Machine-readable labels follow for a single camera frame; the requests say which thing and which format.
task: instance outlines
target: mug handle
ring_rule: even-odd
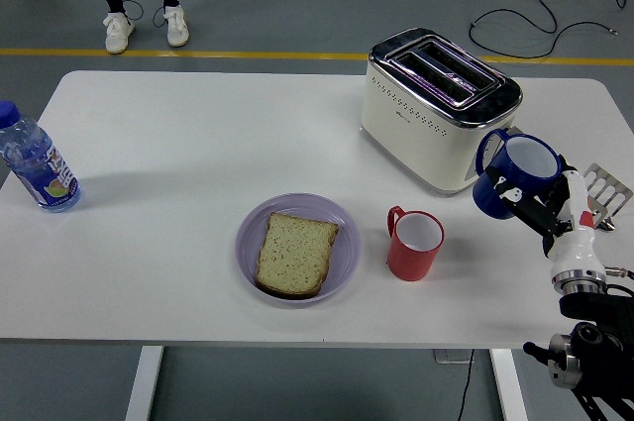
[[[484,160],[484,150],[486,149],[486,144],[488,144],[488,140],[493,135],[497,135],[505,143],[506,141],[508,141],[509,138],[509,135],[506,134],[506,131],[504,131],[503,129],[493,129],[484,136],[484,139],[479,142],[479,146],[477,146],[477,152],[475,153],[475,171],[478,175],[482,175],[484,173],[484,167],[482,166],[482,161]]]
[[[387,232],[389,233],[389,237],[392,237],[394,233],[394,227],[396,226],[396,222],[405,214],[405,211],[400,206],[394,206],[390,208],[387,213]]]

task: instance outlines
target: yellow floor line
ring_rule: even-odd
[[[0,49],[0,56],[107,56],[105,50],[68,50],[45,48]],[[195,52],[187,50],[127,50],[121,54],[127,57],[197,57],[233,59],[299,59],[299,60],[347,60],[365,61],[367,53],[300,53],[300,52]],[[572,66],[634,66],[629,58],[591,57],[542,57],[526,59],[507,56],[480,56],[485,62],[507,64],[564,64]]]

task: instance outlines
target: purple plate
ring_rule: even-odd
[[[319,293],[309,299],[289,300],[261,292],[254,282],[260,248],[266,236],[268,216],[272,212],[330,221],[339,225],[330,256],[330,268]],[[361,257],[361,236],[351,216],[337,203],[323,196],[310,193],[289,193],[276,196],[255,208],[238,230],[236,237],[236,258],[238,266],[247,282],[259,293],[289,304],[316,302],[341,289],[353,275]]]

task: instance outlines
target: bottle label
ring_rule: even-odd
[[[16,174],[41,206],[61,205],[77,191],[77,179],[53,145],[47,150],[46,162],[36,172]]]

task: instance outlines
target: red cup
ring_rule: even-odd
[[[391,237],[387,252],[389,269],[403,280],[420,280],[445,241],[440,221],[424,211],[404,211],[395,206],[387,214]]]

